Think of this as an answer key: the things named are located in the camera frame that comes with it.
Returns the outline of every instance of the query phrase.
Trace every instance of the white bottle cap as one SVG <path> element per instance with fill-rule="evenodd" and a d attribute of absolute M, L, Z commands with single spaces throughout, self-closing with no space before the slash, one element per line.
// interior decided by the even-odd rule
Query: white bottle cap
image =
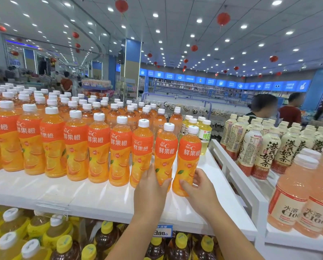
<path fill-rule="evenodd" d="M 35 101 L 36 102 L 46 102 L 46 98 L 45 97 L 35 97 Z"/>
<path fill-rule="evenodd" d="M 59 226 L 63 223 L 63 216 L 60 214 L 53 214 L 51 217 L 51 226 Z"/>
<path fill-rule="evenodd" d="M 0 108 L 2 108 L 2 109 L 12 109 L 13 107 L 14 107 L 13 101 L 0 100 Z"/>
<path fill-rule="evenodd" d="M 70 110 L 70 117 L 71 118 L 80 118 L 80 117 L 82 117 L 82 111 L 80 111 L 80 110 Z"/>
<path fill-rule="evenodd" d="M 48 99 L 47 100 L 47 105 L 48 106 L 57 106 L 58 105 L 58 100 L 56 100 L 56 99 Z"/>
<path fill-rule="evenodd" d="M 58 96 L 48 96 L 48 99 L 58 101 Z"/>
<path fill-rule="evenodd" d="M 19 94 L 18 99 L 20 99 L 20 100 L 30 100 L 30 96 L 29 95 Z"/>
<path fill-rule="evenodd" d="M 45 113 L 48 115 L 58 114 L 59 110 L 57 107 L 45 107 Z"/>
<path fill-rule="evenodd" d="M 61 98 L 60 102 L 67 104 L 70 100 L 68 98 Z"/>
<path fill-rule="evenodd" d="M 92 104 L 83 104 L 82 108 L 85 110 L 91 110 L 92 109 Z"/>
<path fill-rule="evenodd" d="M 198 120 L 196 118 L 190 118 L 189 123 L 196 124 Z"/>
<path fill-rule="evenodd" d="M 202 122 L 202 124 L 204 124 L 204 125 L 211 125 L 211 121 L 210 120 L 204 120 Z"/>
<path fill-rule="evenodd" d="M 252 125 L 252 130 L 259 130 L 261 131 L 263 129 L 263 126 L 260 124 L 260 122 L 255 123 Z"/>
<path fill-rule="evenodd" d="M 193 126 L 193 125 L 190 125 L 188 127 L 188 133 L 191 133 L 191 134 L 197 134 L 199 132 L 199 127 L 198 126 Z"/>
<path fill-rule="evenodd" d="M 17 219 L 20 215 L 18 208 L 10 208 L 3 213 L 3 220 L 5 222 L 10 222 Z"/>
<path fill-rule="evenodd" d="M 14 246 L 18 241 L 16 232 L 9 232 L 0 237 L 0 250 L 7 250 Z"/>
<path fill-rule="evenodd" d="M 24 111 L 36 111 L 37 106 L 35 104 L 23 104 L 23 110 Z"/>
<path fill-rule="evenodd" d="M 105 120 L 105 114 L 104 113 L 94 113 L 94 120 L 99 120 L 99 121 Z"/>
<path fill-rule="evenodd" d="M 316 169 L 318 167 L 319 161 L 310 156 L 298 154 L 294 158 L 294 163 L 305 168 Z"/>
<path fill-rule="evenodd" d="M 18 91 L 16 89 L 8 89 L 7 92 L 11 92 L 13 95 L 16 95 Z"/>
<path fill-rule="evenodd" d="M 77 101 L 69 101 L 69 102 L 67 103 L 67 105 L 68 105 L 69 107 L 77 107 L 77 106 L 78 106 L 78 103 L 77 103 Z"/>
<path fill-rule="evenodd" d="M 5 97 L 5 98 L 12 98 L 13 97 L 13 93 L 12 92 L 3 92 L 3 97 Z"/>
<path fill-rule="evenodd" d="M 312 158 L 315 158 L 316 160 L 320 160 L 322 154 L 319 153 L 318 151 L 316 150 L 311 150 L 309 148 L 303 148 L 299 154 L 302 154 L 302 155 L 306 155 L 306 156 L 310 156 Z"/>
<path fill-rule="evenodd" d="M 166 131 L 174 131 L 175 130 L 175 124 L 173 124 L 173 123 L 164 123 L 164 130 L 166 130 Z"/>
<path fill-rule="evenodd" d="M 271 133 L 277 133 L 277 134 L 279 134 L 280 133 L 280 129 L 278 127 L 275 127 L 275 126 L 271 126 L 270 132 Z"/>
<path fill-rule="evenodd" d="M 243 117 L 238 117 L 237 118 L 237 121 L 238 122 L 246 122 L 246 120 L 243 118 Z"/>
<path fill-rule="evenodd" d="M 41 245 L 37 239 L 32 239 L 26 242 L 21 251 L 23 259 L 32 258 L 38 253 L 38 251 L 40 251 L 40 249 Z"/>
<path fill-rule="evenodd" d="M 98 108 L 98 107 L 100 107 L 100 102 L 95 101 L 95 102 L 93 102 L 92 106 L 95 108 Z"/>
<path fill-rule="evenodd" d="M 117 117 L 117 123 L 118 124 L 126 124 L 126 123 L 128 123 L 128 117 L 118 116 Z"/>
<path fill-rule="evenodd" d="M 78 101 L 78 103 L 79 103 L 80 105 L 83 105 L 83 104 L 87 104 L 88 102 L 87 102 L 87 100 L 86 100 L 86 99 L 80 99 L 80 100 Z"/>
<path fill-rule="evenodd" d="M 139 127 L 149 127 L 149 120 L 146 118 L 138 120 L 138 126 Z"/>

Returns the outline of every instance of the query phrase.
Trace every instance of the bottle cap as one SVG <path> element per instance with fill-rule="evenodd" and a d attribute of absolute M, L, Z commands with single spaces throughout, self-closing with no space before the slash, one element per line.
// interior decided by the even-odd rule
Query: bottle cap
<path fill-rule="evenodd" d="M 100 107 L 100 102 L 95 101 L 95 102 L 92 103 L 92 106 L 94 108 L 99 108 Z"/>
<path fill-rule="evenodd" d="M 97 251 L 95 245 L 89 244 L 83 248 L 81 260 L 94 260 L 96 255 Z"/>
<path fill-rule="evenodd" d="M 261 131 L 263 129 L 263 126 L 260 124 L 260 122 L 254 123 L 252 125 L 252 130 L 259 130 Z"/>
<path fill-rule="evenodd" d="M 319 161 L 310 156 L 298 154 L 294 158 L 294 163 L 305 168 L 316 169 L 318 167 Z"/>
<path fill-rule="evenodd" d="M 211 252 L 213 250 L 214 242 L 211 237 L 204 235 L 201 240 L 201 247 L 206 252 Z"/>
<path fill-rule="evenodd" d="M 40 249 L 40 242 L 37 239 L 32 239 L 23 245 L 21 253 L 24 259 L 28 259 L 35 256 Z"/>
<path fill-rule="evenodd" d="M 102 121 L 105 120 L 104 113 L 94 113 L 94 120 Z"/>
<path fill-rule="evenodd" d="M 0 250 L 7 250 L 14 246 L 18 241 L 16 232 L 9 232 L 0 237 Z"/>
<path fill-rule="evenodd" d="M 238 122 L 246 122 L 246 120 L 245 120 L 243 117 L 238 117 L 238 118 L 237 118 L 237 121 L 238 121 Z"/>
<path fill-rule="evenodd" d="M 161 244 L 161 241 L 161 237 L 152 237 L 151 244 L 157 246 Z"/>
<path fill-rule="evenodd" d="M 24 111 L 36 111 L 37 106 L 35 104 L 23 104 L 22 106 Z"/>
<path fill-rule="evenodd" d="M 13 95 L 16 95 L 18 91 L 16 89 L 8 89 L 7 92 L 11 92 Z"/>
<path fill-rule="evenodd" d="M 101 232 L 103 234 L 109 234 L 113 230 L 113 222 L 103 221 L 101 224 Z"/>
<path fill-rule="evenodd" d="M 82 111 L 80 111 L 80 110 L 70 110 L 70 117 L 71 118 L 80 118 L 80 117 L 82 117 Z"/>
<path fill-rule="evenodd" d="M 175 130 L 175 124 L 173 124 L 173 123 L 164 123 L 164 130 L 166 130 L 166 131 L 174 131 Z"/>
<path fill-rule="evenodd" d="M 190 125 L 188 127 L 188 133 L 197 134 L 198 132 L 199 132 L 199 127 L 198 126 Z"/>
<path fill-rule="evenodd" d="M 69 251 L 72 247 L 72 237 L 71 235 L 63 235 L 57 241 L 57 252 L 59 254 L 64 254 Z"/>
<path fill-rule="evenodd" d="M 48 115 L 58 114 L 59 109 L 57 107 L 45 107 L 45 113 Z"/>
<path fill-rule="evenodd" d="M 35 101 L 36 102 L 46 102 L 46 98 L 45 97 L 35 97 Z"/>
<path fill-rule="evenodd" d="M 48 106 L 57 106 L 58 105 L 58 100 L 56 100 L 56 99 L 48 99 L 47 100 L 47 105 Z"/>
<path fill-rule="evenodd" d="M 117 123 L 118 124 L 126 124 L 126 123 L 128 123 L 128 117 L 118 116 L 117 117 Z"/>
<path fill-rule="evenodd" d="M 271 132 L 271 133 L 279 134 L 279 128 L 277 128 L 277 127 L 275 127 L 275 126 L 271 126 L 271 128 L 270 128 L 270 132 Z"/>
<path fill-rule="evenodd" d="M 63 223 L 63 216 L 60 214 L 53 214 L 51 217 L 51 226 L 60 226 Z"/>
<path fill-rule="evenodd" d="M 11 109 L 14 107 L 13 101 L 10 100 L 0 100 L 0 108 Z"/>
<path fill-rule="evenodd" d="M 138 126 L 139 127 L 149 127 L 149 120 L 146 118 L 138 120 Z"/>
<path fill-rule="evenodd" d="M 68 104 L 68 102 L 70 101 L 70 99 L 69 98 L 61 98 L 60 99 L 60 102 L 61 103 L 65 103 L 65 104 Z"/>
<path fill-rule="evenodd" d="M 184 233 L 178 233 L 176 235 L 176 246 L 180 249 L 184 249 L 187 246 L 188 238 Z"/>
<path fill-rule="evenodd" d="M 196 118 L 190 118 L 189 123 L 196 124 L 198 120 Z"/>
<path fill-rule="evenodd" d="M 80 99 L 80 100 L 78 101 L 78 103 L 79 103 L 80 105 L 82 105 L 82 104 L 87 104 L 88 102 L 87 102 L 87 100 L 86 100 L 86 99 Z"/>
<path fill-rule="evenodd" d="M 19 215 L 20 211 L 18 210 L 18 208 L 11 208 L 3 213 L 3 220 L 5 222 L 10 222 L 17 219 Z"/>
<path fill-rule="evenodd" d="M 78 103 L 77 103 L 77 101 L 68 101 L 67 105 L 69 107 L 77 107 Z"/>

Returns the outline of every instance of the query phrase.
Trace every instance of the red lantern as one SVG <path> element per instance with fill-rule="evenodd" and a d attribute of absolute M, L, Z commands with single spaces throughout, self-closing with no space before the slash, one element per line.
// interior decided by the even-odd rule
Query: red lantern
<path fill-rule="evenodd" d="M 80 35 L 77 32 L 72 32 L 72 36 L 77 39 L 80 37 Z"/>
<path fill-rule="evenodd" d="M 228 13 L 220 13 L 217 16 L 217 23 L 220 26 L 226 25 L 228 22 L 230 22 L 230 15 Z"/>
<path fill-rule="evenodd" d="M 7 29 L 6 29 L 5 27 L 3 27 L 3 26 L 0 26 L 0 31 L 1 31 L 1 32 L 6 32 L 6 31 L 7 31 Z"/>
<path fill-rule="evenodd" d="M 128 11 L 129 5 L 126 0 L 116 0 L 116 8 L 119 12 L 124 13 Z"/>
<path fill-rule="evenodd" d="M 270 56 L 271 62 L 276 62 L 277 60 L 278 60 L 278 56 L 276 56 L 276 55 Z"/>
<path fill-rule="evenodd" d="M 198 46 L 197 46 L 197 45 L 193 45 L 193 46 L 191 47 L 191 50 L 192 50 L 193 52 L 198 51 Z"/>

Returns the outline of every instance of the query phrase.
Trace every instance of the vitamin drink bottle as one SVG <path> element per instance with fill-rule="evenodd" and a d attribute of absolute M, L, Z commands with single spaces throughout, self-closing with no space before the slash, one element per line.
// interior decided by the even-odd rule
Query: vitamin drink bottle
<path fill-rule="evenodd" d="M 226 152 L 236 161 L 238 157 L 239 148 L 246 134 L 246 127 L 248 123 L 243 117 L 238 117 L 237 122 L 232 125 L 229 132 L 229 140 L 226 145 Z"/>
<path fill-rule="evenodd" d="M 294 225 L 299 233 L 317 238 L 323 230 L 323 166 L 311 179 L 311 193 Z"/>
<path fill-rule="evenodd" d="M 152 158 L 153 133 L 149 129 L 149 120 L 140 119 L 138 128 L 132 135 L 133 166 L 131 168 L 130 185 L 136 188 L 142 174 L 149 169 Z"/>
<path fill-rule="evenodd" d="M 46 107 L 44 118 L 40 123 L 40 132 L 46 157 L 45 174 L 50 178 L 66 175 L 65 122 L 58 112 L 57 107 Z"/>
<path fill-rule="evenodd" d="M 101 112 L 105 114 L 105 122 L 107 123 L 107 116 L 108 116 L 108 112 L 110 111 L 108 109 L 108 102 L 106 100 L 101 100 L 100 105 L 101 105 L 100 107 Z"/>
<path fill-rule="evenodd" d="M 202 125 L 202 122 L 205 120 L 205 117 L 198 117 L 198 122 L 196 123 L 196 126 L 198 126 L 200 128 L 200 126 Z"/>
<path fill-rule="evenodd" d="M 96 245 L 99 256 L 106 258 L 108 253 L 113 249 L 121 232 L 113 222 L 103 221 L 101 229 L 99 229 L 94 237 L 94 244 Z"/>
<path fill-rule="evenodd" d="M 61 98 L 59 104 L 59 116 L 64 118 L 64 114 L 69 112 L 69 99 L 68 98 Z"/>
<path fill-rule="evenodd" d="M 48 89 L 45 88 L 41 88 L 41 92 L 43 94 L 43 96 L 46 98 L 46 100 L 48 99 Z"/>
<path fill-rule="evenodd" d="M 82 110 L 83 110 L 83 104 L 88 104 L 88 101 L 87 101 L 86 99 L 80 99 L 80 100 L 78 101 L 78 109 L 79 109 L 80 111 L 82 111 Z"/>
<path fill-rule="evenodd" d="M 271 127 L 270 133 L 263 136 L 263 143 L 252 170 L 252 176 L 257 179 L 267 179 L 271 163 L 275 158 L 278 149 L 281 146 L 279 138 L 279 128 Z"/>
<path fill-rule="evenodd" d="M 3 223 L 0 225 L 0 237 L 8 232 L 16 232 L 19 238 L 27 236 L 26 228 L 30 223 L 29 217 L 24 216 L 23 210 L 8 209 L 3 213 Z"/>
<path fill-rule="evenodd" d="M 24 156 L 24 170 L 29 175 L 43 174 L 46 158 L 40 132 L 42 118 L 35 104 L 24 104 L 23 111 L 17 121 L 17 131 Z"/>
<path fill-rule="evenodd" d="M 183 122 L 180 107 L 175 107 L 174 113 L 171 115 L 169 122 L 173 123 L 175 125 L 174 134 L 176 135 L 176 137 L 178 139 L 179 134 L 181 132 L 181 128 L 182 128 L 182 122 Z"/>
<path fill-rule="evenodd" d="M 127 101 L 126 101 L 126 106 L 125 106 L 125 108 L 124 108 L 124 109 L 125 109 L 125 112 L 127 112 L 127 111 L 128 111 L 128 108 L 127 108 L 127 107 L 128 107 L 128 106 L 130 106 L 132 103 L 133 103 L 133 101 L 132 101 L 132 100 L 127 100 Z"/>
<path fill-rule="evenodd" d="M 157 112 L 157 105 L 156 104 L 151 104 L 151 114 L 153 116 L 153 118 L 155 118 L 158 114 Z"/>
<path fill-rule="evenodd" d="M 107 125 L 110 126 L 111 129 L 117 125 L 117 117 L 120 116 L 120 112 L 118 111 L 118 105 L 116 103 L 111 104 L 111 110 L 107 115 Z"/>
<path fill-rule="evenodd" d="M 127 184 L 130 176 L 129 156 L 132 147 L 132 132 L 127 123 L 127 117 L 118 116 L 117 125 L 110 132 L 109 180 L 110 184 L 117 187 Z"/>
<path fill-rule="evenodd" d="M 281 139 L 281 147 L 272 161 L 271 170 L 275 173 L 284 174 L 292 164 L 296 150 L 300 146 L 298 127 L 291 127 Z"/>
<path fill-rule="evenodd" d="M 47 107 L 45 97 L 35 97 L 35 104 L 37 106 L 37 112 L 43 117 L 44 109 Z"/>
<path fill-rule="evenodd" d="M 66 112 L 63 113 L 63 119 L 65 122 L 68 122 L 70 120 L 70 111 L 71 110 L 78 110 L 78 103 L 77 101 L 68 101 L 67 103 L 68 109 Z"/>
<path fill-rule="evenodd" d="M 237 119 L 237 115 L 231 114 L 230 118 L 224 124 L 223 136 L 222 136 L 222 139 L 220 140 L 220 145 L 223 147 L 223 149 L 226 149 L 226 145 L 228 144 L 228 141 L 229 141 L 231 127 L 236 123 L 236 119 Z"/>
<path fill-rule="evenodd" d="M 138 116 L 134 112 L 134 106 L 128 105 L 127 109 L 128 111 L 124 116 L 128 118 L 128 125 L 131 131 L 135 131 L 138 128 Z"/>
<path fill-rule="evenodd" d="M 190 125 L 188 134 L 179 141 L 177 173 L 172 183 L 172 191 L 178 196 L 188 196 L 179 183 L 180 179 L 185 180 L 190 185 L 193 184 L 194 173 L 201 152 L 201 140 L 197 136 L 198 132 L 199 127 Z"/>
<path fill-rule="evenodd" d="M 100 256 L 94 244 L 86 245 L 82 250 L 81 260 L 100 260 Z"/>
<path fill-rule="evenodd" d="M 70 235 L 64 235 L 57 241 L 57 249 L 51 254 L 50 260 L 73 260 L 81 256 L 80 244 L 72 240 Z"/>
<path fill-rule="evenodd" d="M 20 251 L 26 241 L 20 239 L 16 232 L 9 232 L 0 238 L 0 260 L 21 259 Z"/>
<path fill-rule="evenodd" d="M 142 113 L 139 116 L 139 119 L 147 119 L 149 120 L 149 129 L 153 129 L 153 117 L 152 114 L 150 113 L 149 107 L 143 107 L 142 108 Z"/>
<path fill-rule="evenodd" d="M 3 169 L 8 172 L 23 170 L 23 153 L 17 131 L 19 115 L 13 102 L 0 101 L 0 150 Z"/>
<path fill-rule="evenodd" d="M 52 250 L 49 248 L 41 247 L 40 241 L 31 239 L 23 245 L 21 250 L 21 259 L 30 260 L 48 260 L 51 257 Z"/>
<path fill-rule="evenodd" d="M 94 113 L 94 122 L 89 126 L 88 130 L 88 178 L 93 183 L 101 183 L 108 180 L 110 131 L 110 127 L 105 123 L 105 114 Z"/>
<path fill-rule="evenodd" d="M 176 158 L 178 139 L 173 133 L 175 125 L 164 124 L 164 131 L 155 140 L 155 172 L 160 185 L 172 176 L 172 165 Z"/>
<path fill-rule="evenodd" d="M 185 135 L 185 131 L 186 131 L 186 127 L 189 125 L 189 119 L 193 118 L 193 116 L 191 115 L 186 115 L 184 121 L 182 122 L 182 127 L 181 127 L 181 131 L 179 133 L 179 139 L 181 140 L 181 138 Z"/>
<path fill-rule="evenodd" d="M 132 103 L 131 105 L 134 106 L 134 112 L 136 117 L 139 117 L 140 113 L 138 112 L 138 105 L 136 103 Z"/>
<path fill-rule="evenodd" d="M 188 238 L 184 233 L 178 233 L 172 238 L 166 250 L 168 260 L 190 259 L 191 250 L 187 246 Z"/>
<path fill-rule="evenodd" d="M 82 120 L 89 126 L 94 122 L 94 113 L 92 112 L 92 104 L 82 105 Z"/>
<path fill-rule="evenodd" d="M 31 218 L 26 230 L 28 232 L 29 239 L 42 240 L 42 236 L 50 228 L 50 218 L 46 217 L 46 214 L 40 211 L 34 211 L 35 216 Z"/>
<path fill-rule="evenodd" d="M 155 153 L 155 139 L 157 138 L 157 135 L 162 133 L 164 131 L 164 124 L 167 122 L 165 118 L 165 109 L 158 109 L 158 114 L 154 118 L 153 121 L 153 155 Z"/>
<path fill-rule="evenodd" d="M 204 235 L 198 240 L 192 249 L 192 259 L 216 260 L 216 254 L 213 251 L 214 242 L 211 237 Z"/>
<path fill-rule="evenodd" d="M 259 152 L 263 137 L 260 133 L 262 125 L 253 124 L 252 130 L 245 134 L 242 141 L 242 147 L 237 158 L 237 165 L 246 176 L 250 176 L 255 162 L 256 155 Z"/>
<path fill-rule="evenodd" d="M 144 107 L 144 103 L 143 102 L 139 102 L 138 103 L 138 113 L 141 115 L 142 113 L 142 108 Z"/>
<path fill-rule="evenodd" d="M 64 128 L 67 177 L 72 181 L 81 181 L 88 177 L 88 125 L 82 120 L 80 110 L 71 110 L 70 118 Z"/>
<path fill-rule="evenodd" d="M 120 116 L 124 116 L 125 115 L 125 109 L 124 109 L 124 103 L 123 102 L 118 102 L 118 111 L 120 113 Z"/>
<path fill-rule="evenodd" d="M 278 179 L 269 202 L 268 223 L 289 232 L 311 193 L 311 179 L 319 162 L 298 154 L 286 173 Z"/>
<path fill-rule="evenodd" d="M 50 220 L 51 226 L 42 236 L 42 245 L 44 247 L 55 250 L 57 241 L 64 235 L 73 234 L 73 225 L 70 221 L 66 221 L 60 214 L 54 214 Z"/>
<path fill-rule="evenodd" d="M 93 113 L 102 113 L 101 108 L 100 108 L 100 102 L 93 102 L 92 104 L 92 112 Z"/>
<path fill-rule="evenodd" d="M 150 259 L 164 259 L 166 254 L 166 243 L 161 237 L 152 237 L 151 242 L 148 245 L 146 257 Z"/>
<path fill-rule="evenodd" d="M 298 155 L 303 148 L 309 148 L 312 149 L 315 144 L 315 137 L 314 137 L 315 131 L 312 129 L 304 129 L 302 133 L 300 134 L 300 144 L 298 148 L 296 149 L 295 156 Z"/>
<path fill-rule="evenodd" d="M 203 120 L 202 124 L 199 127 L 198 137 L 201 140 L 201 152 L 200 155 L 205 155 L 208 143 L 211 139 L 211 121 L 210 120 Z"/>

